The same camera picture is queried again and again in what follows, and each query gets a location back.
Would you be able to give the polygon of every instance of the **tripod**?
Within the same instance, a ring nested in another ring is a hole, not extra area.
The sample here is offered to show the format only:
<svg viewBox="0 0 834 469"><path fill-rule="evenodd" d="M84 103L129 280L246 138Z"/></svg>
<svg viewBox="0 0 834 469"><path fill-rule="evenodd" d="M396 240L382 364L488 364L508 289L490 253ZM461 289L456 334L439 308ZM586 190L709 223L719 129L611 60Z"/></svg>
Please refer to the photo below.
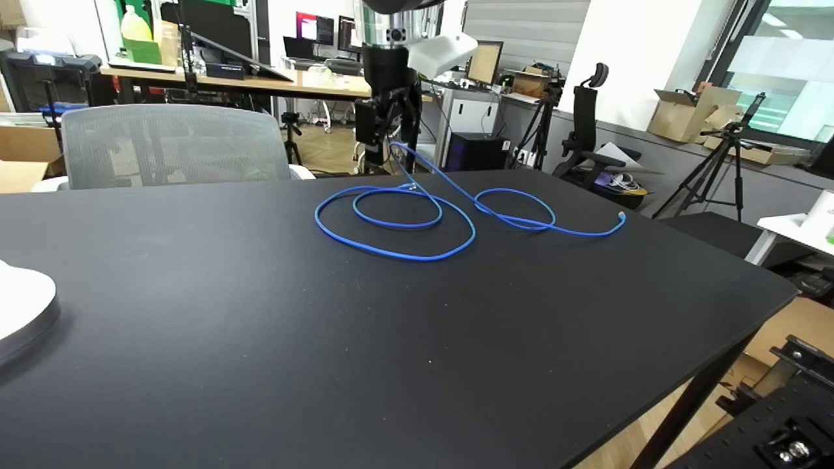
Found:
<svg viewBox="0 0 834 469"><path fill-rule="evenodd" d="M740 134L748 129L753 115L758 112L762 100L766 93L758 93L753 103L748 107L745 116L740 123L730 123L717 133L705 133L705 134L717 134L723 138L714 150L677 184L677 190L653 212L653 218L659 218L675 199L675 216L680 216L687 208L693 203L723 203L723 205L735 205L735 222L740 222L744 208L745 208L745 190L744 190L744 171L740 171ZM732 199L709 199L709 192L727 160L727 155L735 155L735 198Z"/></svg>

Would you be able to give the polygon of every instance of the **ceiling light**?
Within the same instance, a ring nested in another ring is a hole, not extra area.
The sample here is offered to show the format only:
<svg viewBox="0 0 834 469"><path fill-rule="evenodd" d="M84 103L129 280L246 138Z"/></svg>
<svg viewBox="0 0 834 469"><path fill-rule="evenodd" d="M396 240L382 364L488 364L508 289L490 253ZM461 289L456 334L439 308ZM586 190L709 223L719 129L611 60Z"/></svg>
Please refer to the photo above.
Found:
<svg viewBox="0 0 834 469"><path fill-rule="evenodd" d="M787 24L786 20L779 20L776 14L771 14L771 12L765 12L765 17L762 17L766 26L774 26L774 27L786 27Z"/></svg>

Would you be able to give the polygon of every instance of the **cable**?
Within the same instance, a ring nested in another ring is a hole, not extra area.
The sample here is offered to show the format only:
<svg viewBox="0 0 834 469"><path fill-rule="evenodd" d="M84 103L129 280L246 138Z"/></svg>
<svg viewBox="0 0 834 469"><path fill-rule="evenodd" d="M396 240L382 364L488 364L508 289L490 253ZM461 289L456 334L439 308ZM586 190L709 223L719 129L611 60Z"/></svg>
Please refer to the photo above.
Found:
<svg viewBox="0 0 834 469"><path fill-rule="evenodd" d="M513 228L521 228L521 231L559 231L559 235L565 235L565 237L582 237L582 240L603 240L603 237L614 237L616 231L620 231L627 227L627 212L620 210L617 212L617 222L611 227L611 228L599 228L599 231L591 231L591 228L569 228L569 227L560 227L559 223L559 216L556 210L537 194L531 192L524 192L524 190L517 190L517 188L488 188L488 190L479 190L479 192L469 192L464 190L456 180L452 180L447 171L440 171L427 155L422 155L419 150L413 150L406 142L401 141L393 141L392 145L406 150L415 155L417 164L422 164L425 169L430 169L434 175L439 175L447 184L452 184L456 192L461 192L479 212L485 216L492 216ZM316 218L316 227L341 241L341 245L350 245L356 249L363 249L363 253L374 253L374 255L384 255L384 257L396 257L396 261L413 261L413 262L439 262L439 261L448 261L458 253L464 253L475 240L477 240L477 227L472 222L472 216L456 205L455 199L448 198L440 198L440 194L434 194L430 190L425 190L410 171L405 171L406 181L405 184L396 184L396 188L376 188L376 184L357 184L357 188L345 188L333 194L329 194L327 199L320 199L313 210L313 218ZM331 228L327 222L323 222L323 210L341 199L341 198L350 198L353 194L353 210L356 216L361 216L363 222L374 223L374 227L382 227L382 228L400 228L400 231L419 231L419 228L430 228L430 227L439 227L447 216L447 208L452 208L456 216L461 216L469 227L469 235L464 241L458 241L456 248L452 249L444 249L444 253L430 253L430 255L415 255L415 253L401 253L401 249L386 249L386 248L379 248L379 245L369 245L369 241L361 241L361 240L353 240L353 237L345 237L340 235L337 228ZM436 208L436 216L427 218L427 222L389 222L389 218L379 218L379 216L370 216L369 210L363 210L363 203L369 198L382 198L382 194L406 194L406 198L419 198L419 199L427 199L434 208ZM513 194L513 198L524 198L534 205L541 205L547 216L544 218L528 218L528 216L517 216L517 212L504 212L504 210L496 210L488 198L496 198L496 194Z"/></svg>

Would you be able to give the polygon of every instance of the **window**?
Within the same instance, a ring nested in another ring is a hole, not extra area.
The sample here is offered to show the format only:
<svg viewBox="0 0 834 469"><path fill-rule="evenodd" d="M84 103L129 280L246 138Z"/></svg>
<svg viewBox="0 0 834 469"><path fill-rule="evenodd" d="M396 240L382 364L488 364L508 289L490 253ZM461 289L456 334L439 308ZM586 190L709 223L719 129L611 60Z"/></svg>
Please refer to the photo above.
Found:
<svg viewBox="0 0 834 469"><path fill-rule="evenodd" d="M758 138L832 141L834 0L744 0L705 77L769 98L753 120Z"/></svg>

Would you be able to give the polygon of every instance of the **table surface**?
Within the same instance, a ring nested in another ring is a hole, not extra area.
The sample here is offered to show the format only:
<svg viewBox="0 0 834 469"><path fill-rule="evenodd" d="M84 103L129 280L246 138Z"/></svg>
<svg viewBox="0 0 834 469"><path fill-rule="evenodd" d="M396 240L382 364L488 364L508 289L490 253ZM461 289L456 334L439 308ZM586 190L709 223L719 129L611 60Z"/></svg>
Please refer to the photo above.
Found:
<svg viewBox="0 0 834 469"><path fill-rule="evenodd" d="M184 73L161 73L161 70L133 70L133 68L101 68L101 74L131 77L131 81L155 81L155 83L186 83ZM310 95L345 95L345 98L365 98L370 95L370 86L363 74L333 74L331 81L320 81L313 73L297 70L297 81L277 81L277 77L211 77L199 74L199 86L219 86L219 87L249 87L249 91L268 91L268 93L310 93Z"/></svg>
<svg viewBox="0 0 834 469"><path fill-rule="evenodd" d="M531 190L572 227L617 210L531 171L456 180ZM53 341L0 373L0 465L552 469L796 296L636 212L589 241L466 205L479 237L458 257L374 257L313 223L313 205L353 181L0 198L2 257L49 274L64 301ZM415 203L369 208L410 218ZM348 203L327 218L410 249L466 235L456 218L384 235Z"/></svg>

